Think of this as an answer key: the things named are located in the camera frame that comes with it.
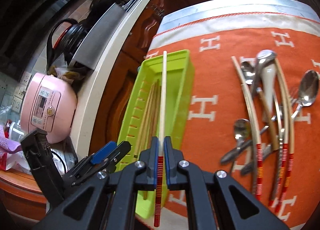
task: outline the rice cooker button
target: rice cooker button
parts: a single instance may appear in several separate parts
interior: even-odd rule
[[[49,117],[52,117],[54,115],[54,108],[53,107],[48,107],[47,108],[47,114]]]

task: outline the electrical socket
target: electrical socket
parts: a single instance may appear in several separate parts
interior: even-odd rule
[[[0,80],[0,88],[4,90],[7,89],[7,84],[3,80]]]
[[[16,113],[20,113],[20,109],[22,106],[22,99],[17,98],[16,96],[13,97],[13,101],[12,101],[12,111],[16,112]]]
[[[14,95],[20,99],[23,99],[23,96],[24,94],[26,93],[27,91],[27,87],[24,86],[24,85],[21,85],[19,84],[17,87],[16,87],[16,90],[14,91]]]
[[[29,73],[29,72],[27,72],[27,71],[25,71],[25,72],[23,73],[23,75],[22,75],[22,78],[21,78],[21,80],[20,80],[20,83],[21,83],[22,85],[24,85],[24,86],[28,86],[28,83],[29,83],[31,77],[32,77],[32,74]]]

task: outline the orange tablecloth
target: orange tablecloth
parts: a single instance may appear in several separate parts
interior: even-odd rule
[[[278,59],[288,88],[298,87],[309,69],[320,71],[320,24],[300,17],[275,13],[243,13],[199,20],[156,35],[147,57],[161,55],[164,50],[174,52],[189,49],[195,67],[192,101],[186,124],[182,151],[186,160],[201,169],[215,172],[229,171],[221,166],[220,158],[235,147],[233,123],[247,118],[240,81],[231,61],[254,58],[263,49],[278,53]],[[276,81],[278,100],[281,100]],[[260,128],[262,106],[254,99]],[[295,153],[293,171],[279,218],[289,227],[307,221],[320,200],[320,100],[302,109],[295,122]],[[192,113],[202,114],[201,118]],[[262,142],[269,143],[268,133]],[[245,151],[237,160],[233,177],[248,190],[251,176],[241,177],[239,169],[249,161]],[[272,188],[276,154],[263,164],[261,201],[268,205]],[[186,229],[184,192],[170,192],[162,213],[164,229]],[[152,226],[153,220],[146,223]]]

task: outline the purple cloth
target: purple cloth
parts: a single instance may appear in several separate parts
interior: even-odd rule
[[[22,150],[19,142],[10,140],[4,136],[3,126],[0,125],[0,157],[5,153],[17,153]]]

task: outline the countertop edge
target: countertop edge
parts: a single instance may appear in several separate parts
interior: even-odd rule
[[[94,72],[78,93],[70,137],[79,160],[88,155],[95,118],[112,67],[125,39],[149,1],[139,0],[124,17],[105,47]]]

